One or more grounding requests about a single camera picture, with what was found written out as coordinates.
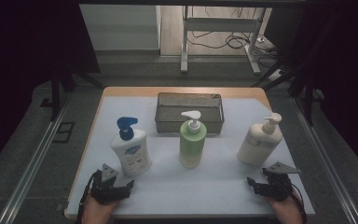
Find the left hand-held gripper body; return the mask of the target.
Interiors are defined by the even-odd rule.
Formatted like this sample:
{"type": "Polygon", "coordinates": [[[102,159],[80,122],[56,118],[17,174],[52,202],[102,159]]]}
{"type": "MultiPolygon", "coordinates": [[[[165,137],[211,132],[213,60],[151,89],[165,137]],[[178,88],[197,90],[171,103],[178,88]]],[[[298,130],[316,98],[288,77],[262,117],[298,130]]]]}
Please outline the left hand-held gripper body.
{"type": "Polygon", "coordinates": [[[99,204],[108,204],[118,200],[114,187],[117,175],[118,171],[106,163],[103,164],[101,170],[94,173],[90,194],[99,204]]]}

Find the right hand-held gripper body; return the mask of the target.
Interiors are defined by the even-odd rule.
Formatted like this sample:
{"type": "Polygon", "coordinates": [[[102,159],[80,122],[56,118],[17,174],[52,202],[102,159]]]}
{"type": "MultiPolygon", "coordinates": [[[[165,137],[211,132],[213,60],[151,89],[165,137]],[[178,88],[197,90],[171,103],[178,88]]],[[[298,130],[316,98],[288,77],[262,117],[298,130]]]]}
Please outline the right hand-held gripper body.
{"type": "Polygon", "coordinates": [[[300,171],[297,168],[279,161],[268,168],[263,168],[262,171],[268,181],[265,195],[278,202],[282,202],[293,192],[289,174],[300,174],[300,171]]]}

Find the white bottle with blue pump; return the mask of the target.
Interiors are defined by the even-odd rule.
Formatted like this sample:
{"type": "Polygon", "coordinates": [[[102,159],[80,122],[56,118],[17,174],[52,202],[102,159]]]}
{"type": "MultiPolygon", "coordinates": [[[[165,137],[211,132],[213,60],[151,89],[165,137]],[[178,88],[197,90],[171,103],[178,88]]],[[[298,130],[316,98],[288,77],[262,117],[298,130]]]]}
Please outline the white bottle with blue pump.
{"type": "Polygon", "coordinates": [[[139,175],[152,165],[147,149],[146,132],[131,127],[137,122],[137,118],[119,118],[117,120],[118,135],[110,143],[111,148],[117,154],[123,173],[127,176],[139,175]]]}

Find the cream pump bottle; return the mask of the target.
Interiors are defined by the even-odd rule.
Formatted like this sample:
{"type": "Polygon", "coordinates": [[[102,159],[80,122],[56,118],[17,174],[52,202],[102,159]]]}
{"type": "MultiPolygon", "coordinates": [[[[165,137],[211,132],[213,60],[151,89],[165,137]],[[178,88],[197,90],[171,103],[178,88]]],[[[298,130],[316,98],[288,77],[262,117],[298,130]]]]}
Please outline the cream pump bottle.
{"type": "Polygon", "coordinates": [[[282,132],[279,129],[282,116],[272,113],[266,120],[264,124],[257,123],[249,128],[237,153],[239,161],[261,166],[282,141],[282,132]]]}

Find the green bottle with white pump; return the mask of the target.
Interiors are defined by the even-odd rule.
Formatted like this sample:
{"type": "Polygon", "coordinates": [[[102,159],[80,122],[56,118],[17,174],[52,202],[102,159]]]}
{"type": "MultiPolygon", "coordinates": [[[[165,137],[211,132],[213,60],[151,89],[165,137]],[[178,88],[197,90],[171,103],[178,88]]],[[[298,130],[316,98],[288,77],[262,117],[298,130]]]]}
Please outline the green bottle with white pump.
{"type": "Polygon", "coordinates": [[[200,121],[198,110],[185,111],[181,115],[187,120],[180,127],[179,160],[185,167],[195,168],[200,164],[207,128],[200,121]]]}

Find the metal mesh basket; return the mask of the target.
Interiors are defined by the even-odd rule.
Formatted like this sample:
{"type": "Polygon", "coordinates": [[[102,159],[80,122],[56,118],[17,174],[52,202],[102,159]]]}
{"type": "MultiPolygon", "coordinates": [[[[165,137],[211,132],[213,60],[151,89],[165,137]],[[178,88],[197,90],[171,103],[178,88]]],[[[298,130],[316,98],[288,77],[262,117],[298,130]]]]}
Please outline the metal mesh basket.
{"type": "Polygon", "coordinates": [[[158,94],[155,122],[159,133],[178,133],[186,118],[182,112],[198,110],[200,121],[209,134],[221,133],[225,118],[223,103],[217,93],[177,93],[158,94]]]}

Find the person's left hand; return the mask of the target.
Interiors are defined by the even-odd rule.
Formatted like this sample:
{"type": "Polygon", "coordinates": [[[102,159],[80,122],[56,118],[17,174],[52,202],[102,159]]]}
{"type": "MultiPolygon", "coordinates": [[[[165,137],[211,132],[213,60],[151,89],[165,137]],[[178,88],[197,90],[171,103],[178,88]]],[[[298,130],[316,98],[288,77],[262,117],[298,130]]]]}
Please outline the person's left hand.
{"type": "Polygon", "coordinates": [[[99,204],[93,197],[88,196],[84,203],[81,217],[82,224],[107,224],[119,202],[99,204]]]}

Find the person's right hand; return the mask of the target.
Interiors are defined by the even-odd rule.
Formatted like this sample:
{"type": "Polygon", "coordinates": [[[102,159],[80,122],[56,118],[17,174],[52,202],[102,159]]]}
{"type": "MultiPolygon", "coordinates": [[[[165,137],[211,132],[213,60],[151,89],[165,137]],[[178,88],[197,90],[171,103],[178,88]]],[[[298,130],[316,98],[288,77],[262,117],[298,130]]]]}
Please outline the person's right hand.
{"type": "Polygon", "coordinates": [[[272,207],[275,217],[282,224],[303,224],[303,218],[299,208],[300,200],[294,190],[292,190],[292,197],[287,197],[281,202],[269,197],[266,197],[265,200],[272,207]]]}

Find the pale blue table mat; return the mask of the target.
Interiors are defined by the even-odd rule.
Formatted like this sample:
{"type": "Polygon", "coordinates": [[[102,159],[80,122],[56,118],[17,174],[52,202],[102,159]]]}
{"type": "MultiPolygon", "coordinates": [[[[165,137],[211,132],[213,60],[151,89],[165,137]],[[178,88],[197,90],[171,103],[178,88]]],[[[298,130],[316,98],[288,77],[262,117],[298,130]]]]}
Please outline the pale blue table mat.
{"type": "Polygon", "coordinates": [[[249,127],[270,115],[267,107],[256,99],[224,99],[222,131],[207,136],[200,164],[193,169],[179,162],[178,135],[157,132],[156,109],[154,97],[102,99],[68,199],[67,217],[76,216],[92,173],[103,164],[121,168],[110,142],[118,133],[117,119],[123,116],[137,118],[137,128],[146,132],[152,166],[133,178],[131,196],[120,203],[115,217],[271,216],[270,206],[247,183],[249,178],[265,180],[261,168],[241,163],[237,158],[249,127]]]}

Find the black metal stand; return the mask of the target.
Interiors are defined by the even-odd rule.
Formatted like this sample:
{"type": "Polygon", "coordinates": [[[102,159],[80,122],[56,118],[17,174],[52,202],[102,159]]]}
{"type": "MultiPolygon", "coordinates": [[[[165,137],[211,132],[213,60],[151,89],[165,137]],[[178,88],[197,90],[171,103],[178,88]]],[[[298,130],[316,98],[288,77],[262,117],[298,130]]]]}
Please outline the black metal stand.
{"type": "Polygon", "coordinates": [[[296,67],[285,71],[282,75],[270,81],[268,84],[262,86],[264,91],[275,88],[276,86],[282,84],[285,81],[291,81],[287,92],[292,97],[298,97],[302,92],[304,92],[303,98],[303,116],[306,122],[312,126],[312,103],[314,100],[313,91],[314,91],[314,79],[309,71],[309,67],[302,63],[296,67]]]}
{"type": "Polygon", "coordinates": [[[51,121],[58,117],[60,112],[60,86],[63,86],[65,91],[74,91],[76,84],[73,75],[77,75],[99,89],[104,89],[102,82],[91,77],[89,74],[71,67],[56,67],[51,72],[51,97],[52,97],[52,116],[51,121]]]}

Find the white power strip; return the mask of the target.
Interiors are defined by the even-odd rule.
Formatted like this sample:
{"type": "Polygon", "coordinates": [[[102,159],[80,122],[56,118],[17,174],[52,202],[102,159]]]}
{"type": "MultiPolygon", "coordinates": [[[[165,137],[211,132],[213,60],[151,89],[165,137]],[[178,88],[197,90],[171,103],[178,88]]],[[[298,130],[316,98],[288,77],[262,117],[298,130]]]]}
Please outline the white power strip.
{"type": "Polygon", "coordinates": [[[283,70],[277,69],[275,72],[273,72],[273,73],[268,77],[268,81],[274,81],[274,80],[278,79],[279,77],[281,77],[283,74],[284,74],[283,70]]]}

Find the dark curtain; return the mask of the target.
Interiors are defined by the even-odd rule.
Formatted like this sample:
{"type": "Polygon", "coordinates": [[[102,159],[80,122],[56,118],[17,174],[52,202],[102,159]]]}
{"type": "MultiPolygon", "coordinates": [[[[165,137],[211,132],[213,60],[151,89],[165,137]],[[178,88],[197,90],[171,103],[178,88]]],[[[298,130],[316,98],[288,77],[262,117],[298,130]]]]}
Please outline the dark curtain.
{"type": "Polygon", "coordinates": [[[0,151],[35,87],[99,71],[79,0],[0,0],[0,151]]]}
{"type": "Polygon", "coordinates": [[[358,0],[325,1],[336,5],[274,8],[265,37],[282,52],[293,52],[291,62],[298,65],[338,14],[309,69],[296,75],[289,92],[302,91],[308,81],[320,90],[323,112],[358,156],[358,0]]]}

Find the aluminium floor rail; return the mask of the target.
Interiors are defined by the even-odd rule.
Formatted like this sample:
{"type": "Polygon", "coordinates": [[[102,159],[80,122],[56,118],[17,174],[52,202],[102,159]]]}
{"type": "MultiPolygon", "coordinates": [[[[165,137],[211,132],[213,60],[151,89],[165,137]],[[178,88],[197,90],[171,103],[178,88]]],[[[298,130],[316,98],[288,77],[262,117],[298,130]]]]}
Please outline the aluminium floor rail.
{"type": "Polygon", "coordinates": [[[305,109],[302,107],[301,102],[297,98],[290,98],[291,103],[295,107],[296,114],[303,126],[303,129],[306,132],[307,137],[310,140],[310,143],[317,154],[318,160],[323,167],[324,173],[335,192],[338,202],[343,209],[344,214],[346,215],[350,224],[358,224],[358,209],[357,206],[352,199],[349,191],[344,186],[341,178],[337,174],[337,170],[335,169],[333,163],[325,151],[325,148],[316,133],[315,129],[310,125],[307,121],[304,112],[305,109]]]}
{"type": "Polygon", "coordinates": [[[0,224],[12,224],[19,213],[25,197],[32,186],[35,176],[45,159],[52,140],[59,129],[62,119],[67,111],[72,98],[72,93],[66,93],[62,99],[62,105],[56,118],[49,123],[43,138],[37,146],[32,158],[29,160],[26,169],[21,175],[16,187],[12,191],[7,203],[0,214],[0,224]]]}

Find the black floor bracket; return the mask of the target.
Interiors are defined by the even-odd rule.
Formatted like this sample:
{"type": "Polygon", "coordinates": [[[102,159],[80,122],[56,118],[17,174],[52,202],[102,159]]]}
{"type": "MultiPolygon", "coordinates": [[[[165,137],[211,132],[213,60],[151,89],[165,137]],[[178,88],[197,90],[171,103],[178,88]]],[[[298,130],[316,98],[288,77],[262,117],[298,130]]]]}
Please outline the black floor bracket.
{"type": "Polygon", "coordinates": [[[73,122],[61,122],[58,130],[54,134],[53,143],[66,144],[72,135],[75,124],[73,122]]]}

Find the white metal desk frame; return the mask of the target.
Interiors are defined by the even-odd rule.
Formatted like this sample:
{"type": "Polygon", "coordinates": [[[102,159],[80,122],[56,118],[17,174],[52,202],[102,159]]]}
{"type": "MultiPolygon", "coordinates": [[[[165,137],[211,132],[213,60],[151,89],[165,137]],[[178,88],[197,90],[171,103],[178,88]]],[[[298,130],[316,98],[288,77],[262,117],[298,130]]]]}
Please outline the white metal desk frame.
{"type": "Polygon", "coordinates": [[[255,75],[261,70],[254,56],[255,42],[258,38],[267,9],[261,8],[256,19],[245,18],[194,18],[188,16],[189,6],[183,7],[183,42],[181,47],[180,71],[187,73],[187,33],[197,32],[235,32],[251,34],[250,44],[245,46],[245,53],[255,75]]]}

